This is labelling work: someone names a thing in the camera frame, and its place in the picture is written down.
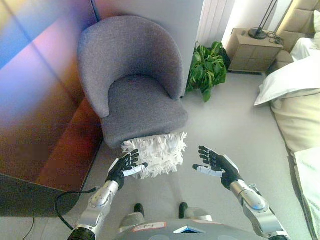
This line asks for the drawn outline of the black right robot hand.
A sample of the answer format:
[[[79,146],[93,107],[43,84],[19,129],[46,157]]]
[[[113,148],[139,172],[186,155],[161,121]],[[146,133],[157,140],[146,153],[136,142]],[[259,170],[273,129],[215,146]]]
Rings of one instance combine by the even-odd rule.
[[[219,155],[214,150],[201,145],[198,147],[198,153],[203,163],[207,165],[193,164],[192,168],[197,172],[220,177],[221,184],[229,191],[231,183],[243,181],[238,167],[227,155]]]

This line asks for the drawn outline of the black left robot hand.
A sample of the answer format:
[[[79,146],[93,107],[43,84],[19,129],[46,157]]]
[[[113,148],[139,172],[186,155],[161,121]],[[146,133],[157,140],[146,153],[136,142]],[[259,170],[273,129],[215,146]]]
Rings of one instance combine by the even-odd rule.
[[[111,165],[107,173],[105,182],[114,181],[120,190],[124,186],[125,177],[141,172],[148,167],[148,163],[137,164],[139,151],[126,153],[121,158],[117,158]]]

